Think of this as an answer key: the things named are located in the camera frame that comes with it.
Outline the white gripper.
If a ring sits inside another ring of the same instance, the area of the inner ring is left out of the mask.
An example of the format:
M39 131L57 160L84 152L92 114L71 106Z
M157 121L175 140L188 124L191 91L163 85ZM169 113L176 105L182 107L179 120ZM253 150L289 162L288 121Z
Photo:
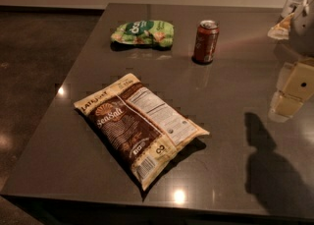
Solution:
M304 56L314 56L314 3L299 6L268 30L276 40L288 40L291 47ZM292 118L314 94L314 59L293 64L284 63L280 70L276 91L270 103L268 117L283 123Z

